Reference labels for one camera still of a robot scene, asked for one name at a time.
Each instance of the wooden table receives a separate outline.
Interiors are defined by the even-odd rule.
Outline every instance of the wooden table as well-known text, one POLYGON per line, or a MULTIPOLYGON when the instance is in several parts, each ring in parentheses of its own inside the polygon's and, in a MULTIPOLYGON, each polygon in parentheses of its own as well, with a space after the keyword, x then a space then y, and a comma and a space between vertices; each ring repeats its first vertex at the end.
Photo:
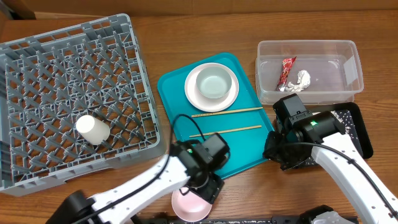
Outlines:
MULTIPOLYGON (((91 19, 9 21, 1 42, 67 27, 91 19)), ((262 40, 353 40, 358 47, 365 89, 355 96, 373 144, 369 165, 398 195, 398 11, 300 12, 222 16, 133 17, 146 57, 150 84, 162 120, 169 121, 157 92, 165 73, 220 52, 231 52, 241 62, 253 87, 257 45, 262 40)), ((274 113, 264 107, 270 119, 274 113)), ((23 197, 0 195, 0 223, 44 223, 72 192, 104 192, 148 169, 157 159, 119 170, 100 171, 68 184, 23 197)), ((340 215, 355 211, 332 178, 321 168, 282 172, 266 162, 226 180, 211 218, 298 215, 318 205, 329 205, 340 215)), ((142 217, 158 212, 174 214, 170 194, 149 205, 142 217)))

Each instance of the white bowl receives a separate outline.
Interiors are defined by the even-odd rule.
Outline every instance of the white bowl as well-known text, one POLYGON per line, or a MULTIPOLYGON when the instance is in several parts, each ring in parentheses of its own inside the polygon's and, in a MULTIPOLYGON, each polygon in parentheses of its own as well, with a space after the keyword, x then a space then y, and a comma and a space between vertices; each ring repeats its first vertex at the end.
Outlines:
POLYGON ((210 99, 218 99, 229 92, 232 78, 228 71, 220 66, 204 68, 197 76, 199 92, 210 99))

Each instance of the chopsticks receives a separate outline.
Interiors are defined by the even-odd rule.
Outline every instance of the chopsticks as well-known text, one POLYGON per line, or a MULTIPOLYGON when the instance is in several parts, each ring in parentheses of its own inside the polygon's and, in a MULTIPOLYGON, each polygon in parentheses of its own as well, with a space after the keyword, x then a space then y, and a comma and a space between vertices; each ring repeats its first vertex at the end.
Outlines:
POLYGON ((238 109, 238 110, 231 110, 231 111, 220 111, 220 112, 215 112, 215 113, 196 114, 196 115, 192 115, 191 117, 192 118, 199 118, 199 117, 202 117, 202 116, 213 116, 213 115, 220 115, 220 114, 239 113, 239 112, 261 110, 261 109, 263 109, 263 108, 262 107, 245 108, 245 109, 238 109))
MULTIPOLYGON (((234 132, 234 131, 244 131, 244 130, 250 130, 250 129, 255 129, 255 128, 261 128, 261 125, 255 125, 255 126, 250 126, 250 127, 245 127, 245 128, 235 128, 235 129, 229 129, 229 130, 225 130, 225 131, 216 131, 216 132, 212 132, 212 133, 204 133, 204 136, 209 136, 212 135, 214 133, 218 133, 218 134, 223 134, 223 133, 230 133, 230 132, 234 132)), ((189 136, 190 138, 195 138, 195 137, 200 137, 200 134, 194 134, 193 136, 189 136)))

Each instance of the trash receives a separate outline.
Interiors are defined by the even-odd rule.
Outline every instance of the trash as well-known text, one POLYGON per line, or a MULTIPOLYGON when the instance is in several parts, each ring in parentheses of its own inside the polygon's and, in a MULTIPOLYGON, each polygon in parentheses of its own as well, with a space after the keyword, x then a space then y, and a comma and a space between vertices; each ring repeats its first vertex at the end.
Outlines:
POLYGON ((287 84, 286 91, 302 91, 311 84, 311 76, 306 70, 301 70, 297 74, 297 85, 292 82, 287 84))
POLYGON ((285 91, 287 76, 289 75, 290 69, 293 67, 295 60, 296 60, 296 57, 287 58, 282 61, 282 74, 280 74, 280 78, 279 78, 279 82, 278 82, 278 86, 277 86, 278 91, 285 91))

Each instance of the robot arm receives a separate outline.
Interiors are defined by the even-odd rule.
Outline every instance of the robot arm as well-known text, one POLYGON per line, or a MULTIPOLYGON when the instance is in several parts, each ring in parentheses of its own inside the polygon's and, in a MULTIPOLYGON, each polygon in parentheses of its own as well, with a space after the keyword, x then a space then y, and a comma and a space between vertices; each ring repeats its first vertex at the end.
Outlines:
POLYGON ((227 155, 229 147, 217 133, 203 144, 178 141, 172 145, 170 155, 112 190, 90 198, 85 198, 81 191, 71 194, 46 224, 125 223, 158 198, 185 185, 203 200, 214 203, 224 185, 214 171, 224 166, 229 159, 227 155), (144 185, 147 186, 136 194, 131 193, 144 185))
MULTIPOLYGON (((398 211, 397 197, 387 189, 359 155, 347 134, 335 133, 327 136, 323 138, 323 145, 337 149, 354 159, 370 176, 394 210, 398 211)), ((398 223, 365 176, 345 158, 316 146, 312 148, 311 156, 335 180, 364 223, 398 223)))
MULTIPOLYGON (((127 181, 126 183, 100 194, 95 194, 90 198, 95 203, 91 206, 97 211, 109 203, 119 199, 128 193, 136 190, 142 184, 153 178, 164 166, 166 158, 164 156, 156 165, 149 170, 143 172, 137 177, 127 181)), ((161 198, 165 194, 173 192, 183 187, 189 181, 190 177, 186 173, 187 168, 181 163, 177 157, 171 157, 165 171, 158 180, 150 184, 138 194, 126 199, 125 201, 115 205, 113 208, 105 210, 98 216, 103 223, 126 223, 131 217, 139 211, 150 205, 152 202, 161 198)))
MULTIPOLYGON (((398 223, 397 198, 365 163, 344 126, 329 111, 312 115, 296 94, 280 99, 273 107, 282 128, 279 133, 269 133, 265 158, 281 163, 286 170, 312 156, 332 176, 364 223, 398 223)), ((322 219, 326 220, 320 217, 300 224, 329 223, 317 222, 322 219)))

